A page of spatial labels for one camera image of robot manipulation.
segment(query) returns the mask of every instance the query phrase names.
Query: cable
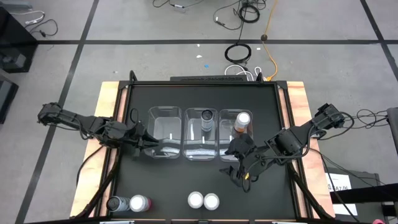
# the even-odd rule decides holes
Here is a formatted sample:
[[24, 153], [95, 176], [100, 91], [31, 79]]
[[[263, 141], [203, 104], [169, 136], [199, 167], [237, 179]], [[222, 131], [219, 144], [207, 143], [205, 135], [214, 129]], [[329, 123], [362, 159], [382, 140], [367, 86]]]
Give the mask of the cable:
[[325, 156], [324, 154], [322, 154], [320, 151], [318, 151], [318, 150], [316, 150], [316, 149], [313, 149], [313, 148], [311, 148], [311, 150], [317, 152], [319, 155], [322, 155], [323, 158], [326, 159], [326, 161], [328, 161], [330, 164], [334, 165], [334, 166], [335, 166], [336, 168], [338, 168], [339, 170], [342, 170], [342, 171], [346, 172], [347, 174], [352, 175], [353, 177], [358, 178], [360, 181], [364, 182], [365, 184], [367, 184], [367, 185], [369, 185], [369, 186], [371, 186], [371, 187], [374, 187], [374, 186], [371, 185], [371, 184], [369, 184], [368, 182], [364, 181], [363, 179], [372, 179], [372, 180], [375, 180], [376, 182], [379, 182], [380, 184], [385, 185], [384, 182], [381, 182], [380, 180], [377, 180], [377, 179], [374, 178], [374, 177], [358, 177], [357, 175], [353, 174], [352, 172], [350, 172], [349, 170], [345, 169], [345, 168], [342, 167], [341, 165], [339, 165], [339, 164], [333, 162], [331, 159], [329, 159], [327, 156]]
[[44, 17], [45, 17], [45, 13], [44, 13], [43, 11], [32, 11], [32, 12], [23, 12], [23, 13], [10, 12], [10, 14], [11, 14], [11, 15], [18, 15], [18, 16], [20, 16], [20, 15], [28, 15], [28, 14], [32, 14], [32, 13], [37, 13], [37, 12], [40, 12], [40, 13], [42, 14], [42, 16], [40, 16], [40, 17], [37, 18], [37, 19], [33, 19], [33, 20], [31, 20], [31, 21], [25, 21], [25, 25], [26, 25], [25, 28], [26, 28], [26, 27], [28, 27], [28, 26], [31, 26], [31, 25], [34, 25], [34, 24], [37, 24], [37, 23], [42, 22], [43, 19], [44, 19]]
[[[254, 12], [248, 11], [247, 8], [253, 9]], [[247, 19], [245, 18], [247, 12], [255, 13], [255, 14], [257, 14], [257, 17], [256, 17], [255, 19], [252, 19], [252, 20], [247, 20]], [[255, 22], [257, 22], [257, 21], [260, 19], [260, 10], [259, 10], [258, 8], [256, 8], [256, 7], [254, 7], [253, 5], [250, 5], [250, 4], [248, 4], [248, 3], [245, 3], [245, 4], [242, 4], [242, 7], [240, 8], [240, 10], [239, 10], [239, 12], [238, 12], [238, 15], [239, 15], [239, 18], [241, 18], [241, 20], [242, 20], [243, 22], [246, 22], [246, 23], [255, 23]]]
[[164, 2], [163, 4], [161, 4], [161, 5], [159, 5], [159, 6], [155, 6], [155, 2], [156, 2], [156, 0], [153, 0], [153, 1], [152, 1], [152, 5], [153, 5], [154, 7], [162, 7], [162, 6], [164, 6], [165, 4], [167, 4], [168, 2], [170, 2], [170, 0], [166, 0], [166, 2]]
[[[54, 32], [53, 34], [46, 34], [44, 31], [41, 31], [41, 30], [35, 31], [36, 28], [38, 28], [38, 27], [40, 27], [40, 26], [42, 26], [42, 25], [44, 25], [44, 24], [46, 24], [46, 23], [48, 23], [48, 22], [54, 22], [54, 24], [55, 24], [56, 30], [55, 30], [55, 32]], [[55, 34], [58, 33], [58, 24], [57, 24], [57, 22], [56, 22], [55, 20], [49, 19], [49, 20], [47, 20], [47, 21], [45, 21], [45, 22], [43, 22], [43, 23], [40, 23], [39, 25], [36, 25], [35, 27], [33, 27], [33, 28], [29, 31], [30, 34], [34, 34], [34, 33], [36, 33], [36, 32], [42, 34], [43, 37], [46, 37], [46, 36], [54, 36]]]
[[83, 163], [80, 165], [79, 170], [77, 171], [77, 176], [76, 176], [76, 186], [79, 183], [79, 177], [80, 177], [80, 172], [81, 169], [85, 166], [86, 162], [89, 161], [95, 154], [97, 154], [104, 146], [99, 147], [97, 150], [95, 150], [91, 155], [89, 155]]
[[186, 8], [188, 8], [188, 7], [191, 7], [191, 6], [194, 6], [194, 5], [196, 5], [196, 4], [199, 4], [199, 3], [203, 2], [203, 1], [204, 1], [204, 0], [201, 0], [201, 1], [198, 1], [198, 2], [193, 3], [193, 4], [191, 4], [191, 5], [181, 6], [181, 5], [178, 5], [178, 4], [172, 4], [172, 3], [170, 2], [170, 0], [166, 0], [166, 2], [162, 3], [162, 4], [159, 5], [159, 6], [156, 6], [156, 5], [155, 5], [156, 0], [153, 0], [153, 1], [152, 1], [152, 5], [153, 5], [154, 7], [160, 8], [160, 7], [162, 7], [162, 6], [164, 6], [165, 4], [168, 3], [169, 5], [171, 5], [171, 6], [173, 6], [173, 7], [177, 7], [177, 8], [181, 8], [181, 9], [186, 9]]
[[[253, 3], [257, 3], [257, 9], [258, 10], [263, 10], [263, 9], [265, 9], [266, 7], [267, 7], [267, 3], [266, 3], [266, 0], [261, 0], [262, 1], [262, 3], [261, 2], [259, 2], [259, 0], [253, 0]], [[260, 8], [259, 7], [259, 4], [263, 4], [264, 5], [264, 7], [262, 7], [262, 8]]]
[[347, 209], [347, 212], [349, 213], [349, 215], [351, 215], [351, 216], [354, 218], [355, 221], [360, 222], [360, 221], [354, 216], [354, 214], [351, 212], [351, 210], [348, 209], [347, 205], [344, 203], [344, 201], [343, 201], [343, 200], [341, 199], [341, 197], [338, 195], [337, 190], [336, 190], [336, 188], [335, 188], [335, 185], [334, 185], [334, 183], [333, 183], [333, 180], [331, 179], [331, 175], [330, 175], [328, 166], [326, 166], [325, 160], [323, 159], [323, 156], [322, 156], [322, 155], [321, 155], [321, 159], [322, 159], [322, 161], [323, 161], [323, 165], [324, 165], [326, 171], [328, 172], [328, 176], [329, 176], [329, 179], [330, 179], [330, 184], [331, 184], [331, 187], [332, 187], [332, 189], [333, 189], [333, 191], [334, 191], [334, 193], [335, 193], [335, 195], [336, 195], [337, 200], [338, 200], [341, 204], [343, 204], [343, 206]]
[[225, 69], [225, 71], [224, 71], [224, 75], [226, 75], [226, 71], [228, 71], [228, 69], [230, 69], [230, 68], [232, 68], [232, 67], [238, 67], [238, 68], [240, 68], [240, 69], [242, 70], [242, 72], [237, 73], [237, 75], [240, 75], [240, 74], [242, 74], [242, 73], [244, 73], [246, 76], [247, 76], [247, 75], [250, 75], [251, 80], [254, 81], [253, 74], [252, 74], [251, 72], [245, 70], [245, 69], [244, 69], [242, 66], [240, 66], [240, 65], [230, 65], [230, 66], [228, 66], [228, 67]]
[[264, 49], [266, 50], [268, 57], [271, 59], [272, 63], [275, 66], [275, 72], [273, 75], [269, 76], [266, 78], [266, 81], [271, 81], [277, 74], [278, 74], [278, 64], [276, 64], [275, 60], [271, 57], [271, 54], [268, 51], [268, 48], [266, 46], [265, 40], [267, 39], [267, 33], [268, 33], [268, 28], [269, 28], [269, 24], [271, 22], [271, 18], [272, 18], [272, 14], [274, 13], [274, 9], [276, 7], [276, 4], [278, 3], [278, 0], [275, 0], [274, 5], [272, 6], [271, 12], [269, 14], [268, 17], [268, 23], [267, 23], [267, 27], [266, 27], [266, 31], [264, 32], [264, 38], [262, 38], [262, 45], [264, 46]]
[[328, 138], [320, 138], [318, 140], [324, 141], [324, 140], [328, 140], [328, 139], [331, 139], [331, 138], [335, 138], [337, 136], [341, 136], [342, 134], [346, 133], [347, 131], [349, 131], [354, 126], [355, 120], [354, 120], [354, 118], [351, 115], [349, 115], [348, 113], [345, 113], [345, 112], [340, 112], [340, 113], [343, 114], [343, 115], [346, 115], [351, 120], [351, 125], [348, 128], [346, 128], [343, 132], [341, 132], [339, 134], [335, 134], [335, 135], [330, 136]]
[[[360, 112], [362, 112], [362, 111], [368, 111], [368, 112], [370, 112], [370, 114], [359, 115]], [[377, 113], [374, 113], [373, 111], [371, 111], [371, 110], [369, 110], [369, 109], [360, 109], [360, 110], [356, 113], [356, 116], [353, 116], [353, 118], [354, 118], [354, 119], [358, 119], [360, 122], [362, 122], [362, 123], [365, 124], [365, 125], [364, 125], [364, 126], [360, 126], [360, 127], [352, 127], [352, 129], [361, 129], [361, 128], [371, 129], [371, 128], [373, 128], [373, 127], [382, 127], [382, 126], [389, 125], [389, 123], [387, 123], [387, 124], [376, 125], [376, 124], [377, 124], [378, 122], [380, 122], [380, 121], [387, 120], [387, 115], [379, 115], [379, 113], [385, 113], [385, 112], [387, 112], [387, 111], [384, 110], [384, 111], [379, 111], [379, 112], [377, 112]], [[367, 123], [367, 122], [365, 122], [365, 121], [363, 121], [363, 120], [361, 119], [361, 118], [363, 118], [363, 117], [366, 117], [366, 118], [368, 118], [368, 117], [373, 117], [373, 118], [374, 118], [374, 121], [371, 122], [371, 123]]]
[[182, 8], [182, 9], [186, 9], [186, 8], [188, 8], [188, 7], [191, 7], [191, 6], [194, 6], [194, 5], [196, 5], [196, 4], [199, 4], [199, 3], [203, 2], [203, 1], [204, 1], [204, 0], [201, 0], [201, 1], [198, 1], [198, 2], [193, 3], [193, 4], [191, 4], [191, 5], [187, 5], [187, 6], [180, 6], [180, 5], [178, 5], [178, 4], [171, 4], [171, 2], [170, 2], [170, 0], [169, 0], [169, 4], [170, 4], [171, 6], [174, 6], [174, 7], [180, 7], [180, 8]]
[[[132, 112], [133, 112], [133, 111], [137, 111], [137, 118], [136, 118], [135, 121], [134, 121], [133, 118], [132, 118]], [[133, 122], [134, 124], [137, 123], [137, 121], [138, 121], [138, 119], [139, 119], [139, 112], [138, 112], [138, 110], [137, 110], [136, 108], [131, 109], [131, 111], [130, 111], [130, 116], [129, 116], [129, 117], [130, 117], [131, 122]]]
[[[324, 159], [326, 159], [330, 164], [332, 164], [332, 165], [334, 165], [335, 167], [337, 167], [338, 169], [340, 169], [340, 170], [346, 172], [347, 174], [352, 175], [353, 177], [356, 177], [357, 179], [359, 179], [360, 181], [362, 181], [362, 182], [364, 182], [365, 184], [369, 185], [370, 187], [375, 187], [375, 186], [369, 184], [368, 182], [366, 182], [366, 181], [363, 180], [363, 179], [373, 179], [373, 180], [379, 182], [380, 184], [386, 185], [384, 182], [381, 182], [380, 180], [377, 180], [377, 179], [374, 178], [374, 177], [358, 177], [357, 175], [353, 174], [353, 173], [350, 172], [349, 170], [346, 170], [346, 169], [345, 169], [344, 167], [342, 167], [341, 165], [339, 165], [339, 164], [333, 162], [331, 159], [329, 159], [327, 156], [325, 156], [324, 154], [322, 154], [320, 151], [318, 151], [318, 150], [316, 150], [316, 149], [312, 149], [312, 148], [311, 148], [311, 150], [313, 150], [313, 151], [319, 153], [319, 155], [321, 155]], [[392, 199], [398, 201], [398, 198], [395, 198], [395, 197], [392, 196], [391, 194], [389, 194], [389, 193], [387, 193], [387, 192], [385, 192], [385, 191], [383, 191], [383, 190], [380, 190], [380, 189], [377, 189], [377, 190], [380, 191], [381, 193], [387, 195], [388, 197], [391, 197]]]
[[[245, 17], [246, 17], [246, 11], [244, 12], [243, 18], [241, 18], [241, 20], [242, 20], [242, 21], [241, 21], [241, 31], [240, 31], [240, 33], [239, 33], [238, 41], [236, 41], [235, 44], [229, 46], [229, 47], [225, 50], [225, 52], [224, 52], [225, 59], [228, 60], [228, 61], [230, 61], [230, 62], [232, 62], [232, 63], [234, 63], [234, 64], [246, 63], [246, 62], [250, 59], [250, 57], [251, 57], [251, 48], [250, 48], [250, 46], [248, 46], [247, 44], [240, 44], [240, 43], [239, 43], [239, 41], [241, 40], [241, 37], [242, 37], [242, 31], [243, 31], [243, 25], [244, 25], [244, 18], [245, 18]], [[231, 59], [231, 58], [228, 56], [228, 52], [229, 52], [232, 48], [237, 47], [237, 46], [241, 46], [241, 47], [247, 48], [247, 50], [248, 50], [248, 55], [247, 55], [246, 57], [244, 57], [244, 58], [234, 60], [234, 59]]]
[[230, 5], [223, 6], [223, 7], [219, 8], [219, 9], [217, 9], [217, 10], [213, 13], [213, 21], [214, 21], [215, 23], [217, 23], [218, 25], [220, 25], [220, 26], [222, 26], [222, 27], [224, 27], [225, 29], [228, 29], [228, 30], [238, 30], [238, 29], [240, 29], [241, 26], [242, 26], [242, 24], [243, 24], [242, 21], [240, 22], [240, 25], [239, 25], [238, 27], [236, 27], [236, 28], [229, 28], [229, 27], [226, 27], [224, 23], [222, 23], [222, 22], [220, 22], [220, 21], [218, 20], [218, 16], [216, 16], [216, 14], [217, 14], [218, 11], [220, 11], [220, 10], [222, 10], [222, 9], [225, 9], [225, 8], [227, 8], [227, 7], [231, 7], [231, 6], [235, 5], [236, 3], [239, 3], [239, 4], [240, 4], [241, 1], [242, 1], [242, 0], [238, 0], [238, 1], [236, 1], [236, 2], [234, 2], [234, 3], [232, 3], [232, 4], [230, 4]]

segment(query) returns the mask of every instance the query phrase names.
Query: label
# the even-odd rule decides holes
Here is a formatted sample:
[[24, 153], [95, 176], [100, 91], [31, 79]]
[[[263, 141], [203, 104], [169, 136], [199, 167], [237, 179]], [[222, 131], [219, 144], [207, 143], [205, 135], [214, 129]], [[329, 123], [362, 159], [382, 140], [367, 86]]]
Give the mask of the label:
[[[325, 175], [326, 175], [326, 180], [328, 181], [329, 192], [332, 192], [334, 190], [331, 186], [329, 175], [327, 173], [325, 173]], [[333, 181], [333, 185], [335, 186], [336, 191], [351, 189], [351, 183], [349, 181], [348, 175], [330, 174], [330, 177]], [[353, 215], [358, 215], [355, 204], [346, 204], [346, 205]], [[333, 209], [336, 214], [349, 215], [347, 209], [342, 204], [333, 204]]]

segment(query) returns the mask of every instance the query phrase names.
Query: clear plastic bin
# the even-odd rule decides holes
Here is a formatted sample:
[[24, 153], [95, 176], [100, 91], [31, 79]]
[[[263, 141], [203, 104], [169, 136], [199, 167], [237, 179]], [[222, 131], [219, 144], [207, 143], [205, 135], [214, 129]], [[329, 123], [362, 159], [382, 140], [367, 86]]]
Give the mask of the clear plastic bin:
[[181, 109], [176, 106], [155, 106], [149, 109], [148, 115], [148, 133], [159, 140], [159, 145], [145, 149], [145, 153], [156, 159], [177, 158], [181, 149]]
[[238, 159], [233, 155], [226, 155], [225, 151], [228, 150], [229, 143], [234, 138], [239, 137], [239, 133], [237, 133], [234, 129], [235, 120], [238, 117], [238, 114], [241, 112], [246, 112], [250, 116], [250, 123], [248, 128], [245, 130], [245, 133], [249, 134], [250, 137], [253, 138], [253, 114], [249, 110], [240, 110], [240, 109], [227, 109], [220, 111], [220, 124], [218, 127], [219, 130], [219, 149], [220, 149], [220, 157], [222, 161], [225, 162], [237, 162]]
[[[202, 113], [205, 117], [202, 125]], [[217, 156], [218, 112], [210, 108], [189, 108], [185, 112], [183, 154], [193, 161], [209, 161]]]

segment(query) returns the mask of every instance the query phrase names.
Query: white cable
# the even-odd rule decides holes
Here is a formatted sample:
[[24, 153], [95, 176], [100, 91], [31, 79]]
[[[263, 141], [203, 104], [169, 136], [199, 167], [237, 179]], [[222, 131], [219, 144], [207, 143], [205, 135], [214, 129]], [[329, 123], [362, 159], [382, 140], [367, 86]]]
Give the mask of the white cable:
[[31, 21], [25, 21], [26, 25], [31, 25], [31, 24], [36, 24], [38, 22], [41, 22], [41, 20], [44, 18], [45, 13], [43, 11], [32, 11], [32, 12], [23, 12], [23, 13], [10, 12], [10, 14], [12, 14], [12, 15], [28, 15], [28, 14], [32, 14], [32, 13], [36, 13], [36, 12], [41, 12], [42, 16], [40, 16], [37, 19], [33, 19]]
[[11, 15], [28, 15], [28, 14], [36, 13], [36, 12], [41, 12], [42, 14], [44, 14], [43, 11], [32, 11], [32, 12], [24, 12], [24, 13], [10, 12], [10, 14], [11, 14]]
[[[250, 81], [249, 78], [248, 78], [248, 74], [249, 74], [250, 77], [251, 77], [251, 80], [254, 81], [253, 74], [252, 74], [251, 72], [249, 72], [249, 71], [246, 71], [246, 70], [245, 70], [242, 66], [240, 66], [240, 65], [230, 65], [230, 66], [228, 66], [228, 67], [225, 69], [225, 71], [224, 71], [224, 75], [226, 75], [226, 71], [227, 71], [229, 68], [231, 68], [231, 67], [238, 67], [238, 68], [240, 68], [240, 69], [242, 70], [242, 72], [238, 72], [238, 73], [235, 74], [235, 75], [240, 75], [240, 74], [244, 73], [244, 74], [246, 75], [248, 81]], [[254, 69], [254, 73], [256, 73], [256, 76], [259, 75], [259, 74], [257, 73], [257, 69], [259, 69], [260, 72], [261, 72], [261, 68], [260, 68], [260, 67], [256, 67], [256, 68]]]
[[261, 68], [258, 66], [256, 68], [254, 68], [254, 73], [256, 74], [256, 76], [259, 76], [259, 73], [257, 73], [257, 69], [259, 69], [260, 70], [259, 73], [261, 73]]
[[253, 77], [253, 74], [251, 72], [244, 71], [244, 72], [239, 72], [236, 75], [240, 75], [242, 73], [244, 73], [245, 75], [247, 75], [247, 73], [248, 73], [251, 76], [251, 80], [254, 81], [254, 77]]

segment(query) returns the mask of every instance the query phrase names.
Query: concrete floor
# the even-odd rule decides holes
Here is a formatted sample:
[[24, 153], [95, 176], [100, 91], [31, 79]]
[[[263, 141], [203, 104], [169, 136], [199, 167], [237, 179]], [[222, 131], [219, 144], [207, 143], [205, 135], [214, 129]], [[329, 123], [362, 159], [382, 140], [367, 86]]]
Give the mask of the concrete floor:
[[[58, 22], [59, 32], [49, 40], [79, 40], [93, 0], [31, 0], [46, 19]], [[184, 4], [195, 2], [187, 0]], [[385, 39], [398, 39], [397, 1], [366, 1]], [[229, 0], [205, 1], [185, 14], [168, 5], [156, 9], [149, 0], [99, 0], [88, 40], [237, 39], [239, 31], [213, 22], [214, 11]], [[264, 32], [273, 1], [261, 11], [260, 21], [245, 24], [242, 39], [258, 39]], [[235, 26], [231, 9], [219, 20]], [[25, 17], [16, 16], [21, 22]], [[43, 27], [51, 32], [52, 26]], [[270, 39], [377, 40], [359, 0], [279, 0]], [[171, 76], [222, 75], [229, 65], [225, 44], [85, 45], [65, 108], [93, 114], [101, 82], [126, 80], [133, 69], [139, 80], [168, 80]], [[247, 65], [264, 74], [274, 67], [262, 45], [252, 44]], [[279, 66], [275, 80], [304, 81], [314, 114], [328, 102], [350, 114], [398, 106], [398, 82], [380, 44], [268, 46]], [[398, 57], [398, 45], [388, 45]], [[6, 74], [19, 85], [7, 120], [0, 126], [0, 217], [15, 223], [48, 128], [36, 123], [43, 103], [58, 101], [77, 45], [40, 45], [29, 73]], [[234, 50], [232, 54], [243, 54]], [[86, 142], [78, 133], [56, 130], [25, 222], [66, 219], [75, 194], [75, 177]], [[352, 130], [320, 142], [321, 152], [350, 170], [378, 173], [385, 183], [398, 182], [398, 156], [389, 127]]]

